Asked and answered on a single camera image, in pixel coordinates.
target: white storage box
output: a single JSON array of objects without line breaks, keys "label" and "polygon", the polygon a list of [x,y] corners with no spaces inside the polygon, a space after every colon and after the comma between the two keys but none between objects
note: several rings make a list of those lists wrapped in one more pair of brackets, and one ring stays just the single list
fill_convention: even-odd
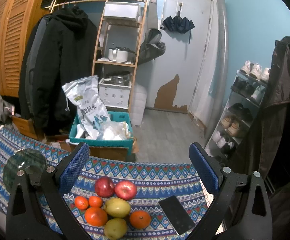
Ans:
[{"label": "white storage box", "polygon": [[138,3],[105,2],[104,18],[114,18],[137,21],[141,12]]},{"label": "white storage box", "polygon": [[100,97],[105,106],[119,107],[128,109],[129,94],[131,92],[132,83],[129,86],[104,84],[104,78],[99,82]]}]

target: umbrella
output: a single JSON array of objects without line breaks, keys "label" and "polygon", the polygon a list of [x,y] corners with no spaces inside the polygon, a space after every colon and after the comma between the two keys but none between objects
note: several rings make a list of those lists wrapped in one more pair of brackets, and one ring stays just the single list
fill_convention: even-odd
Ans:
[{"label": "umbrella", "polygon": [[181,8],[177,12],[177,16],[175,16],[174,18],[170,16],[167,19],[165,19],[163,23],[170,32],[179,32],[182,34],[185,34],[191,29],[195,28],[195,25],[192,22],[192,20],[188,20],[187,17],[181,18]]}]

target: pear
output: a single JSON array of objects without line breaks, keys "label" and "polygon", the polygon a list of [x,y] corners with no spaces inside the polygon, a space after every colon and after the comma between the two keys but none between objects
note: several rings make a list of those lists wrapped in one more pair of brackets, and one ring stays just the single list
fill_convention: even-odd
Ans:
[{"label": "pear", "polygon": [[104,227],[104,234],[110,240],[117,240],[123,237],[127,232],[126,221],[122,218],[113,218],[107,221]]},{"label": "pear", "polygon": [[111,198],[105,202],[105,211],[114,218],[124,218],[131,211],[130,204],[120,198]]}]

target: smartphone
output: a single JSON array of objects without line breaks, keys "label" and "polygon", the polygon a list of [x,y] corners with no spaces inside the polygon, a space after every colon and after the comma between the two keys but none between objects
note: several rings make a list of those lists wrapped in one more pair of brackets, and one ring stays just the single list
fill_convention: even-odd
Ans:
[{"label": "smartphone", "polygon": [[158,203],[179,235],[182,235],[195,227],[194,221],[190,218],[189,214],[183,208],[176,196],[170,196]]}]

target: white plastic bag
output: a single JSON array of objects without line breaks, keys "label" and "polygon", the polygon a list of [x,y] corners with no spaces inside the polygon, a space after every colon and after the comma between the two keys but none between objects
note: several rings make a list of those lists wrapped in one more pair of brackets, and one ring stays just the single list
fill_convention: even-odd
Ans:
[{"label": "white plastic bag", "polygon": [[81,78],[62,86],[66,97],[77,106],[80,123],[92,137],[98,137],[98,129],[103,122],[109,122],[110,116],[98,95],[98,77]]},{"label": "white plastic bag", "polygon": [[99,132],[98,140],[119,141],[126,140],[132,136],[126,122],[105,122],[101,125]]}]

